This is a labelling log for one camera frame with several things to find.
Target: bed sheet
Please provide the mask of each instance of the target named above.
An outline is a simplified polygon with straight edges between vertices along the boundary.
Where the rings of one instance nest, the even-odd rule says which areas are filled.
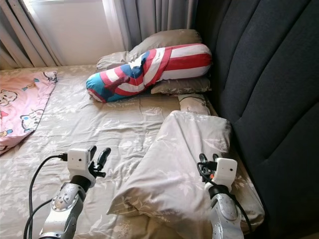
[[[21,71],[2,71],[1,75]],[[58,67],[58,82],[37,130],[0,157],[2,239],[22,238],[28,217],[28,187],[40,162],[57,152],[91,145],[97,145],[96,156],[105,147],[112,152],[104,167],[107,176],[98,178],[95,187],[88,191],[75,238],[180,238],[172,229],[145,215],[106,215],[109,202],[143,158],[163,120],[171,111],[179,110],[177,97],[142,94],[99,103],[91,100],[85,89],[85,81],[94,72],[95,66]],[[33,206],[50,199],[68,177],[65,162],[49,161],[35,181]],[[38,237],[48,212],[46,205],[35,215],[33,238]]]

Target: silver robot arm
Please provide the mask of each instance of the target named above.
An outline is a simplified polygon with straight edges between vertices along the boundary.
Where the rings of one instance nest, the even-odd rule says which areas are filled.
[[[101,172],[110,148],[103,150],[97,166],[92,161],[96,146],[90,149],[71,149],[67,153],[69,183],[64,183],[52,199],[51,211],[40,232],[39,239],[72,239],[77,219],[82,212],[86,192],[94,187],[96,177],[105,177]]]
[[[209,219],[213,228],[212,238],[244,239],[240,228],[241,213],[229,196],[236,176],[237,162],[229,158],[219,158],[217,154],[213,156],[214,161],[208,161],[204,154],[200,154],[199,158],[197,168],[206,182],[205,190],[211,199]]]

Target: striped pillow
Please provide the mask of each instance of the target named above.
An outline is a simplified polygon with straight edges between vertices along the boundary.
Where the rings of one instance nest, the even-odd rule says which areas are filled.
[[[86,88],[96,100],[110,102],[136,95],[161,80],[202,76],[210,66],[211,53],[204,44],[162,47],[90,76]]]

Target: folded blanket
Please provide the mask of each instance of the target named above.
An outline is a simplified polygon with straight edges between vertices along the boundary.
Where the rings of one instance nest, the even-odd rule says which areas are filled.
[[[56,72],[1,76],[0,154],[35,131],[55,82]]]

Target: curtain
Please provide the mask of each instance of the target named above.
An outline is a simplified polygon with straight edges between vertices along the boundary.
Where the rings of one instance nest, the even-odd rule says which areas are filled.
[[[23,3],[1,0],[0,6],[1,70],[61,65]]]
[[[148,36],[192,28],[198,0],[114,0],[124,47],[130,50]]]

